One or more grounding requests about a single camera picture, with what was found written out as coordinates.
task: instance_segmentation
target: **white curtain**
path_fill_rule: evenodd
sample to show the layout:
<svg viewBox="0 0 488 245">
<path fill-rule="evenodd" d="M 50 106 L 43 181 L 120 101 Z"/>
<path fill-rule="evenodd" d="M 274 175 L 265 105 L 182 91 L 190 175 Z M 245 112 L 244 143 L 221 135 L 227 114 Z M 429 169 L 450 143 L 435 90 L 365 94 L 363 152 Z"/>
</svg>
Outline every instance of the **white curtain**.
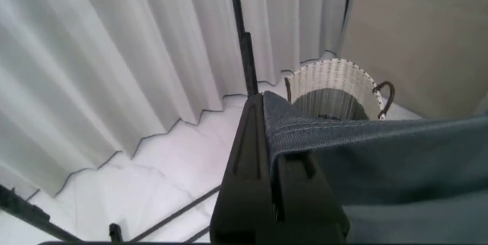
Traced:
<svg viewBox="0 0 488 245">
<path fill-rule="evenodd" d="M 23 195 L 246 94 L 231 0 L 0 2 L 0 183 Z M 339 46 L 345 0 L 242 11 L 258 80 L 275 84 Z"/>
</svg>

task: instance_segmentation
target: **garment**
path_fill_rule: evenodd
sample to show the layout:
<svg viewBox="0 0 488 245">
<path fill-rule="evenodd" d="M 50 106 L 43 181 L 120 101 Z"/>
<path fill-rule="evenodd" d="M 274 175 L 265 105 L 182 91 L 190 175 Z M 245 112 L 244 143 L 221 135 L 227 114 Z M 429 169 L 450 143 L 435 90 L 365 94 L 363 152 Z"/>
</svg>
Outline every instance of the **garment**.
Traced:
<svg viewBox="0 0 488 245">
<path fill-rule="evenodd" d="M 271 174 L 278 155 L 312 153 L 351 222 L 348 242 L 488 242 L 487 115 L 331 121 L 263 98 Z"/>
</svg>

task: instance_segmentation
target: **stitching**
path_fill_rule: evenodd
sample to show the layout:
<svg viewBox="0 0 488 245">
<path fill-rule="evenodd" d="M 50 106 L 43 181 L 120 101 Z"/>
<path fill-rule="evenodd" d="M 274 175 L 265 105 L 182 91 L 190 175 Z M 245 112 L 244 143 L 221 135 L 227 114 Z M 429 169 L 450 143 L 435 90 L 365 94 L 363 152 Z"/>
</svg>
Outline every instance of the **stitching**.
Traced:
<svg viewBox="0 0 488 245">
<path fill-rule="evenodd" d="M 291 125 L 287 125 L 287 126 L 283 126 L 283 127 L 279 127 L 273 131 L 271 131 L 271 133 L 275 133 L 279 130 L 283 130 L 287 127 L 295 127 L 295 126 L 302 126 L 302 127 L 305 127 L 305 126 L 313 126 L 313 125 L 318 125 L 318 124 L 326 124 L 326 122 L 312 122 L 312 123 L 297 123 L 297 124 L 291 124 Z M 367 125 L 372 125 L 372 124 L 377 124 L 377 123 L 368 123 L 368 124 L 349 124 L 349 125 L 335 125 L 335 126 L 331 126 L 331 127 L 351 127 L 351 126 L 367 126 Z"/>
<path fill-rule="evenodd" d="M 273 134 L 273 137 L 278 137 L 280 135 L 288 134 L 290 132 L 295 132 L 295 131 L 306 131 L 306 130 L 314 130 L 314 129 L 325 130 L 325 129 L 330 129 L 330 128 L 334 128 L 334 127 L 364 127 L 364 126 L 371 126 L 371 125 L 373 125 L 373 124 L 350 124 L 350 125 L 344 125 L 344 126 L 331 126 L 331 127 L 305 127 L 303 129 L 299 129 L 299 130 L 284 131 L 284 132 L 281 132 L 279 134 Z"/>
</svg>

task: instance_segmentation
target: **wicker basket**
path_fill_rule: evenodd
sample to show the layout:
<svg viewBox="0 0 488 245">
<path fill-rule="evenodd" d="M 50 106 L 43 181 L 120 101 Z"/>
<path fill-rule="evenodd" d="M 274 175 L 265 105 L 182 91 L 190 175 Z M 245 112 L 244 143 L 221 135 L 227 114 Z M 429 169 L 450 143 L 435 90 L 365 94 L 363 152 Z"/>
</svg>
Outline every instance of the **wicker basket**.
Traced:
<svg viewBox="0 0 488 245">
<path fill-rule="evenodd" d="M 393 102 L 390 82 L 376 85 L 358 65 L 344 59 L 323 60 L 300 68 L 285 78 L 288 101 L 310 116 L 337 120 L 384 120 Z M 388 85 L 383 105 L 380 90 Z"/>
</svg>

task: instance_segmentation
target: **beige wall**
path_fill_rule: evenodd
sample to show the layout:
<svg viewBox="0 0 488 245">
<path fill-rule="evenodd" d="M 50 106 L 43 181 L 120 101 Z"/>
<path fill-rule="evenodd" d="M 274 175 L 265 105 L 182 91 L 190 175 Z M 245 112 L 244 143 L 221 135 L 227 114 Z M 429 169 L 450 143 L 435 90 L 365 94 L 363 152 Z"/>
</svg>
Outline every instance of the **beige wall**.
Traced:
<svg viewBox="0 0 488 245">
<path fill-rule="evenodd" d="M 488 0 L 353 0 L 340 54 L 414 112 L 472 114 L 488 91 Z"/>
</svg>

